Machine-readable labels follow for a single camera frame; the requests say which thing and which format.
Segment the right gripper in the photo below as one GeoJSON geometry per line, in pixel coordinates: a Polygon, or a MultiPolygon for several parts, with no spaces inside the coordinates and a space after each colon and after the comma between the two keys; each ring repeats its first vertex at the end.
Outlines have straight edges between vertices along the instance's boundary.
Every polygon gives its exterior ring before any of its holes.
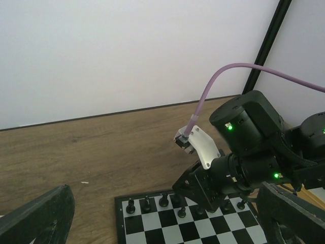
{"type": "Polygon", "coordinates": [[[225,194],[217,193],[200,161],[187,168],[172,186],[173,191],[186,197],[201,208],[215,212],[224,202],[225,194]]]}

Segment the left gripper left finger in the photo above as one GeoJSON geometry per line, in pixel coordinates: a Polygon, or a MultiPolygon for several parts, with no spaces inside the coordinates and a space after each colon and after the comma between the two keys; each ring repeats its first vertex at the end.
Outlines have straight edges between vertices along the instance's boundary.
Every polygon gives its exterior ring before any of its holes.
{"type": "Polygon", "coordinates": [[[74,213],[71,187],[56,187],[1,217],[1,243],[66,243],[74,213]]]}

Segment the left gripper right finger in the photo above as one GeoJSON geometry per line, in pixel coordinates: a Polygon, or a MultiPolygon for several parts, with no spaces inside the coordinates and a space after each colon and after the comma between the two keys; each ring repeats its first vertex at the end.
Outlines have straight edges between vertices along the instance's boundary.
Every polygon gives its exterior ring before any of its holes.
{"type": "Polygon", "coordinates": [[[263,182],[256,206],[268,243],[324,243],[324,210],[276,186],[263,182]]]}

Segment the black pawn e file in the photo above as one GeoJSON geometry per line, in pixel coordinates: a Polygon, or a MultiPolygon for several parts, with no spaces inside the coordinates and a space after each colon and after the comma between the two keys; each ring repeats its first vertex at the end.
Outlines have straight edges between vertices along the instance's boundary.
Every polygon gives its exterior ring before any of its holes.
{"type": "Polygon", "coordinates": [[[196,214],[201,216],[205,213],[204,208],[200,207],[199,205],[196,206],[196,214]]]}

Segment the black pawn h file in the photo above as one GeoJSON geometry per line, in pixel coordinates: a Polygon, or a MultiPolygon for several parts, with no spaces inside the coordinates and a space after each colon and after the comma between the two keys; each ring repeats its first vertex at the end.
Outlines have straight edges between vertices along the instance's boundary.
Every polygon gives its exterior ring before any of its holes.
{"type": "Polygon", "coordinates": [[[226,201],[221,207],[221,211],[223,214],[227,214],[231,210],[231,203],[229,201],[226,201]]]}

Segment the black chess pawn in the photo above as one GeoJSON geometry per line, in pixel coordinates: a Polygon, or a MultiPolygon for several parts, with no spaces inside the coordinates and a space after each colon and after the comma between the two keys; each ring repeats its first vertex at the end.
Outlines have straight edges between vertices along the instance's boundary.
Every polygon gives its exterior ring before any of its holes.
{"type": "Polygon", "coordinates": [[[129,215],[134,214],[136,211],[134,199],[129,199],[126,206],[126,213],[129,215]]]}
{"type": "Polygon", "coordinates": [[[177,215],[179,218],[185,218],[186,217],[186,208],[185,207],[181,207],[178,212],[177,215]]]}

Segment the black chess bishop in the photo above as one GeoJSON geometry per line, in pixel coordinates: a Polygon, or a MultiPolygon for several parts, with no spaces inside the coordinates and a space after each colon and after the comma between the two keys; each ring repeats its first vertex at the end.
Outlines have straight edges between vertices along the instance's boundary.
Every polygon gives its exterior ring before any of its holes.
{"type": "Polygon", "coordinates": [[[158,203],[160,207],[167,207],[169,205],[168,194],[163,193],[158,203]]]}

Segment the black white chess board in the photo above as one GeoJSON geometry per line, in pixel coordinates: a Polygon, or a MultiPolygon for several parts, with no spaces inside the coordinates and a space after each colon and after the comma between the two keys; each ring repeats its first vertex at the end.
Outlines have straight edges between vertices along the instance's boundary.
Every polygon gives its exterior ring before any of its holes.
{"type": "Polygon", "coordinates": [[[115,216],[118,243],[267,243],[252,204],[245,209],[237,208],[241,198],[236,194],[226,196],[231,210],[223,214],[215,212],[196,214],[197,204],[182,197],[174,202],[172,190],[142,193],[115,198],[115,216]],[[163,193],[168,194],[169,205],[159,206],[163,193]],[[143,213],[142,201],[149,196],[151,211],[143,213]],[[129,215],[126,206],[134,199],[136,211],[129,215]],[[177,215],[181,207],[186,208],[186,217],[177,215]]]}

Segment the black chess piece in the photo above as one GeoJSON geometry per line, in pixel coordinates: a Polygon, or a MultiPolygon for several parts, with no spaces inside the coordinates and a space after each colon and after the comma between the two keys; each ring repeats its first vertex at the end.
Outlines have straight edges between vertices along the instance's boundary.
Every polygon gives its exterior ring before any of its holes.
{"type": "Polygon", "coordinates": [[[149,196],[145,196],[142,201],[141,210],[144,214],[149,213],[151,211],[151,204],[149,196]]]}

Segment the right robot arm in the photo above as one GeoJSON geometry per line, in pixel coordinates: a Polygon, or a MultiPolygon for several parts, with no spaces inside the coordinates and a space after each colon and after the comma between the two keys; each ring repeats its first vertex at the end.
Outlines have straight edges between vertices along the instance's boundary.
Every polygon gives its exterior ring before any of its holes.
{"type": "Polygon", "coordinates": [[[291,184],[301,188],[324,187],[324,113],[289,128],[260,91],[237,96],[209,118],[226,141],[224,154],[200,127],[181,128],[175,142],[199,159],[173,184],[177,195],[207,211],[217,210],[225,197],[245,197],[262,183],[291,184]]]}

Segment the black enclosure frame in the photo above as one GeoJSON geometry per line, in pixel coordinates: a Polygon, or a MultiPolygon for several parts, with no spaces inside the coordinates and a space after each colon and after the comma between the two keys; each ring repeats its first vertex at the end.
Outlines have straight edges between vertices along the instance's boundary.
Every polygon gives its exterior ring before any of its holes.
{"type": "Polygon", "coordinates": [[[1,1],[1,129],[198,100],[266,60],[289,1],[1,1]]]}

